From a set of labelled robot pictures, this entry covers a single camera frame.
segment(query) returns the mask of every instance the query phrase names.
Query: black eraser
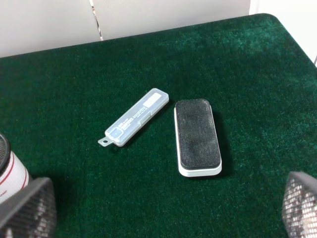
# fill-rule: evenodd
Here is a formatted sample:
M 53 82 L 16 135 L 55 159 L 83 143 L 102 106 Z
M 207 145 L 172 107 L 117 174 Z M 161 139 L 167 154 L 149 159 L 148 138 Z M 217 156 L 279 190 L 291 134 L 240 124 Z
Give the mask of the black eraser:
M 179 101 L 174 118 L 179 172 L 186 177 L 219 174 L 222 162 L 209 102 Z

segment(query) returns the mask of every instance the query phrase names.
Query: cylindrical container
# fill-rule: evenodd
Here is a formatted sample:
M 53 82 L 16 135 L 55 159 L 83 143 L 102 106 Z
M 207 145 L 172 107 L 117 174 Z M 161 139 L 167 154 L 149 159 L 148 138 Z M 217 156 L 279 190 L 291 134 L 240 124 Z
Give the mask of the cylindrical container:
M 29 183 L 29 173 L 0 133 L 0 203 Z

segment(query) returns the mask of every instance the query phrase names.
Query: white wall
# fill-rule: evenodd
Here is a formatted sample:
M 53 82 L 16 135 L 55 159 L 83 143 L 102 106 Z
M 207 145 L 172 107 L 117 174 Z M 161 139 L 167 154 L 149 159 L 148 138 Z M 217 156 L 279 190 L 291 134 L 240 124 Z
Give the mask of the white wall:
M 104 39 L 248 15 L 250 0 L 93 0 Z M 89 0 L 0 1 L 0 57 L 99 41 Z
M 316 0 L 252 0 L 250 13 L 276 16 L 314 62 L 317 56 Z

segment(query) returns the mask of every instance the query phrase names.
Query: green felt table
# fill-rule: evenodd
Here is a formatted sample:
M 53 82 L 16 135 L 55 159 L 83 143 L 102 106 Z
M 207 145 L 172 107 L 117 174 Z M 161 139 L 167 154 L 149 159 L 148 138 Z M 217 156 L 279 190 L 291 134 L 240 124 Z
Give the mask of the green felt table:
M 170 102 L 124 147 L 97 140 L 151 88 Z M 223 169 L 178 172 L 173 109 L 209 100 Z M 286 237 L 290 171 L 317 177 L 317 69 L 259 14 L 0 59 L 0 131 L 54 183 L 56 237 Z

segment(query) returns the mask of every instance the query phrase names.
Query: clear plastic case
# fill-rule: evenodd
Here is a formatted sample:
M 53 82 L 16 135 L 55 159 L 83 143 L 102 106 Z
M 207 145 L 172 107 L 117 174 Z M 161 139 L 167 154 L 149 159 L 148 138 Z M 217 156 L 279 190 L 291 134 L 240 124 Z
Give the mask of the clear plastic case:
M 151 89 L 105 131 L 106 136 L 98 143 L 102 146 L 108 146 L 112 143 L 123 146 L 168 101 L 167 93 L 157 88 Z

